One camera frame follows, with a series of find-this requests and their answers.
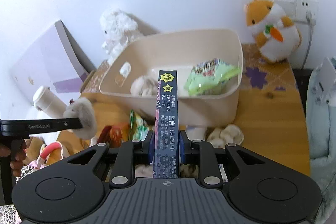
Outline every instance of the metal screw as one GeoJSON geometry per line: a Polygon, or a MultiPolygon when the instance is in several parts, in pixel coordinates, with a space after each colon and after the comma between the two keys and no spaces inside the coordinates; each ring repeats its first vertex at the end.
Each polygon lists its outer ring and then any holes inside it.
{"type": "Polygon", "coordinates": [[[206,177],[206,178],[204,179],[204,182],[205,182],[206,184],[216,185],[216,184],[220,183],[221,180],[220,180],[218,177],[210,176],[210,177],[206,177]]]}
{"type": "Polygon", "coordinates": [[[124,177],[124,176],[116,176],[111,179],[112,183],[118,184],[118,185],[125,184],[127,181],[128,181],[127,177],[124,177]]]}

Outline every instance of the human hand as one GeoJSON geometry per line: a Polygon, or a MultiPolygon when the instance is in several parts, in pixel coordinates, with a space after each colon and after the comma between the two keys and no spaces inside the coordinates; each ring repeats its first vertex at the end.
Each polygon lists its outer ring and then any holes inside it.
{"type": "MultiPolygon", "coordinates": [[[[13,175],[19,177],[21,175],[21,168],[23,166],[23,160],[26,158],[26,152],[24,149],[27,148],[26,142],[22,141],[21,150],[15,155],[15,161],[10,162],[10,167],[13,169],[13,175]]],[[[11,150],[0,143],[0,157],[8,157],[11,154],[11,150]]]]}

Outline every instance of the yellow star sticker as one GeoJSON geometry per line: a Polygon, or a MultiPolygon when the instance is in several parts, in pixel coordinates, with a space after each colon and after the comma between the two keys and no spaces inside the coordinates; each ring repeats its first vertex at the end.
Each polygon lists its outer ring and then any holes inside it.
{"type": "Polygon", "coordinates": [[[171,89],[173,88],[172,86],[169,86],[169,85],[166,85],[166,86],[163,86],[164,88],[164,91],[169,91],[171,92],[171,89]]]}
{"type": "Polygon", "coordinates": [[[163,75],[160,75],[161,79],[160,80],[164,80],[164,82],[168,82],[168,81],[173,81],[173,79],[175,78],[175,76],[171,75],[171,73],[165,73],[163,75]]]}

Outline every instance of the toy box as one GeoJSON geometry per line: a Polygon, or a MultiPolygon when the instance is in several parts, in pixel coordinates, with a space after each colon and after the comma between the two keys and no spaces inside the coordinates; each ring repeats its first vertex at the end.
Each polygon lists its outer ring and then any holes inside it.
{"type": "Polygon", "coordinates": [[[179,177],[177,72],[160,70],[157,85],[154,178],[179,177]]]}
{"type": "Polygon", "coordinates": [[[100,82],[101,93],[125,109],[154,120],[156,95],[133,96],[131,85],[140,76],[156,79],[159,70],[178,74],[179,122],[198,127],[224,127],[236,117],[239,87],[243,76],[243,51],[238,35],[227,29],[193,30],[147,35],[129,43],[100,82]],[[205,60],[219,58],[240,68],[220,95],[189,96],[184,90],[192,68],[205,60]],[[124,66],[130,70],[125,73],[124,66]]]}

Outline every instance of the white bottle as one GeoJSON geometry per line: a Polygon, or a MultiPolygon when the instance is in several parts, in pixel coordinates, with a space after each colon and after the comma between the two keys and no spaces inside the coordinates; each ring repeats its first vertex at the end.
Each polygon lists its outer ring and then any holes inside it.
{"type": "Polygon", "coordinates": [[[47,86],[40,86],[33,96],[34,106],[52,119],[63,118],[66,104],[47,86]]]}

